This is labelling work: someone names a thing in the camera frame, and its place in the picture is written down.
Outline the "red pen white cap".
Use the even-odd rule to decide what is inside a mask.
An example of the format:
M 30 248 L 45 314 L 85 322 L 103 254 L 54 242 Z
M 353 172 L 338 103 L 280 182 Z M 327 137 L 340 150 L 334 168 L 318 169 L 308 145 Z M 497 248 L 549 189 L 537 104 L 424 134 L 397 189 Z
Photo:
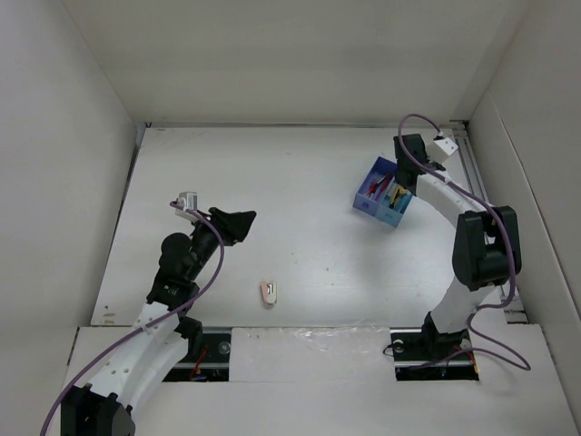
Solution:
M 386 190 L 387 187 L 389 186 L 392 178 L 393 178 L 393 174 L 387 173 L 380 181 L 378 181 L 378 190 L 380 192 Z

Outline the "red pen thin slanted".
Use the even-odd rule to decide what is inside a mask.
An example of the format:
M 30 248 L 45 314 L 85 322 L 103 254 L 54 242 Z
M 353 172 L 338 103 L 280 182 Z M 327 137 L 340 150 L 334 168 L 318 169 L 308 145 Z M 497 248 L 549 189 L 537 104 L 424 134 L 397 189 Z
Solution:
M 369 184 L 368 190 L 365 192 L 365 195 L 369 198 L 372 198 L 376 191 L 379 189 L 380 185 L 383 183 L 384 178 L 380 178 L 378 180 L 372 180 Z

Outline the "pink white correction tape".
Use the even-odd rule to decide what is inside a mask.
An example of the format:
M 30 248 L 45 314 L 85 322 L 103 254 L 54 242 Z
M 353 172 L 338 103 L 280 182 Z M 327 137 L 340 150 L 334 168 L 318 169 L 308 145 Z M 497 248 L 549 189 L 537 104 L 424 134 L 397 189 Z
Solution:
M 273 306 L 278 297 L 276 282 L 262 282 L 260 288 L 263 302 L 268 306 Z

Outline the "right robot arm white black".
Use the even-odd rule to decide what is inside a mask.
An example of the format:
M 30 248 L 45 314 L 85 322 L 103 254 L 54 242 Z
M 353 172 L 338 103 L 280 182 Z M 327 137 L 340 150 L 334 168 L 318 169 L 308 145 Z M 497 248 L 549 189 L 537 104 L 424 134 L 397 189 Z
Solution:
M 449 177 L 438 159 L 448 159 L 457 147 L 443 135 L 430 148 L 420 134 L 398 134 L 393 141 L 397 183 L 455 229 L 453 280 L 412 342 L 422 365 L 450 361 L 471 351 L 472 322 L 489 309 L 486 298 L 504 284 L 516 284 L 522 266 L 517 213 L 478 199 Z

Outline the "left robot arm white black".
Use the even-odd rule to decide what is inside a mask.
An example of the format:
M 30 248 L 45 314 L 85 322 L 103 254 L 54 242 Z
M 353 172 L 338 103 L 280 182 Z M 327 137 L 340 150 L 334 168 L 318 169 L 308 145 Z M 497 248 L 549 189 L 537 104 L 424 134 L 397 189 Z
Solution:
M 163 240 L 152 289 L 131 330 L 82 369 L 102 366 L 85 385 L 74 376 L 56 400 L 63 435 L 133 435 L 135 413 L 171 369 L 202 351 L 202 324 L 187 315 L 208 290 L 196 279 L 214 254 L 244 241 L 257 214 L 215 207 L 201 213 L 183 197 L 171 206 L 192 221 L 193 231 Z

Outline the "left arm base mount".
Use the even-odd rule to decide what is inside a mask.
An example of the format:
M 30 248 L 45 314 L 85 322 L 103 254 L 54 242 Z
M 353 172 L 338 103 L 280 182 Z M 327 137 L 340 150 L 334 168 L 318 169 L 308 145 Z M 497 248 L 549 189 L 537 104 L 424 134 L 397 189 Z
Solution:
M 208 331 L 195 355 L 173 366 L 165 382 L 227 382 L 230 374 L 231 330 Z

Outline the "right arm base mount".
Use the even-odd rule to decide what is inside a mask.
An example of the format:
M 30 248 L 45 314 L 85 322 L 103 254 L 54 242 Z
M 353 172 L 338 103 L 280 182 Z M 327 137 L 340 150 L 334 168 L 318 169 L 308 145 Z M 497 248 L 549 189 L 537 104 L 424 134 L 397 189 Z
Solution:
M 432 335 L 420 327 L 389 329 L 384 353 L 394 361 L 398 382 L 478 381 L 478 369 L 467 330 Z

